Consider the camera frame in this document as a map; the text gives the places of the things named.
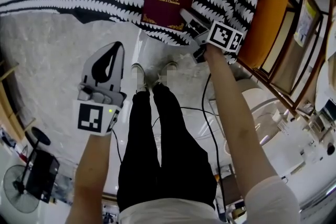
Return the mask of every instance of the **shoe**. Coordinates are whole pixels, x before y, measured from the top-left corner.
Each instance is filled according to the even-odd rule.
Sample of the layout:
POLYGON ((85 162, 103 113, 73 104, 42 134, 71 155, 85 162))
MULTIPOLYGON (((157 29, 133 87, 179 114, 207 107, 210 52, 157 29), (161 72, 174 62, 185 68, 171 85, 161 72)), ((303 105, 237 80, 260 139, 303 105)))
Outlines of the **shoe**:
POLYGON ((145 71, 140 64, 135 63, 131 67, 132 79, 137 80, 136 92, 148 91, 148 86, 145 80, 145 71))
POLYGON ((169 78, 173 77, 177 72, 177 63, 176 62, 169 62, 167 63, 164 68, 162 68, 159 79, 154 82, 153 87, 159 83, 167 86, 169 78))

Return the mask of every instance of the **white t-shirt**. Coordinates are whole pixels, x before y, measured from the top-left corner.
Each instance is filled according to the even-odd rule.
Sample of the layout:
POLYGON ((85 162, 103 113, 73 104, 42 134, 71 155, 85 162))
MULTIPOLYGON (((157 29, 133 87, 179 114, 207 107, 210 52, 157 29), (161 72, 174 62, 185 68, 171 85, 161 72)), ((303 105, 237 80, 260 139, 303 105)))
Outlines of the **white t-shirt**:
MULTIPOLYGON (((273 176, 253 187, 245 198, 248 224, 299 224, 299 203, 284 182, 273 176)), ((131 206, 120 214, 120 224, 222 224, 204 203, 159 199, 131 206)))

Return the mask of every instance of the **black round object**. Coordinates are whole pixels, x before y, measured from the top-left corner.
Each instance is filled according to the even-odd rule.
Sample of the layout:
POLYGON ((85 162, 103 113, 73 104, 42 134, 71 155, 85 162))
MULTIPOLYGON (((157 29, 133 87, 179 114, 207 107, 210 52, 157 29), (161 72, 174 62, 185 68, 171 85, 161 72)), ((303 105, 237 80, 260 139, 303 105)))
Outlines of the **black round object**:
POLYGON ((44 132, 36 127, 31 128, 31 132, 33 133, 34 137, 40 141, 40 143, 49 146, 51 144, 50 139, 46 136, 44 132))
POLYGON ((328 144, 327 154, 330 156, 335 152, 335 146, 331 143, 328 144))
POLYGON ((18 211, 29 214, 36 210, 40 201, 24 189, 30 173, 30 170, 27 170, 26 176, 22 181, 24 170, 25 167, 23 165, 10 167, 5 173, 3 188, 8 201, 18 211))

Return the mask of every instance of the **black pants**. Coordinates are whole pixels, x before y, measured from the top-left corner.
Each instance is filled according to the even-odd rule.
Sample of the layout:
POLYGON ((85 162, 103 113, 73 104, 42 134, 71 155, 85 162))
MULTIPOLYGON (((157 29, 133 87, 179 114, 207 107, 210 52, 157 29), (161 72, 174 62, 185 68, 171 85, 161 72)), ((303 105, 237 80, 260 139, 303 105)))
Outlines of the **black pants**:
POLYGON ((153 89, 161 123, 161 167, 151 126, 150 93, 133 97, 126 152, 119 172, 120 211, 141 202, 180 198, 214 207, 217 183, 204 151, 187 131, 175 95, 153 89))

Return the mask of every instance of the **marble floor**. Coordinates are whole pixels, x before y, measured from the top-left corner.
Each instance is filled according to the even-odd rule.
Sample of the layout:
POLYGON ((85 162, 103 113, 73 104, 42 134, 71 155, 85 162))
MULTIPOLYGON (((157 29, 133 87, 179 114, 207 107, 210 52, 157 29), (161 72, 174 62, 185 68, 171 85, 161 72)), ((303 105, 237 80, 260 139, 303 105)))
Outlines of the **marble floor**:
MULTIPOLYGON (((121 90, 127 94, 123 109, 114 127, 118 141, 111 143, 110 169, 105 191, 115 194, 118 189, 120 161, 127 144, 129 114, 136 85, 131 78, 131 65, 139 62, 146 73, 156 74, 168 61, 178 63, 178 72, 170 81, 171 91, 181 106, 201 108, 201 97, 209 74, 205 63, 196 65, 185 47, 173 47, 148 37, 133 24, 98 21, 82 24, 71 15, 45 13, 19 14, 1 18, 1 51, 8 66, 19 63, 10 77, 10 87, 20 108, 20 118, 27 124, 36 118, 36 127, 52 141, 48 151, 61 162, 60 173, 73 177, 88 139, 74 132, 72 101, 77 98, 77 85, 85 61, 99 48, 114 41, 125 47, 124 74, 121 90)), ((211 83, 207 96, 212 94, 211 83)), ((152 123, 158 113, 151 96, 152 123)), ((210 110, 208 103, 205 110, 210 110)), ((203 114, 183 109, 189 132, 208 152, 209 162, 216 172, 214 142, 203 114)), ((219 148, 225 141, 212 115, 208 115, 219 148)), ((160 159, 160 121, 153 127, 160 159)), ((221 166, 230 163, 230 156, 219 151, 221 166)))

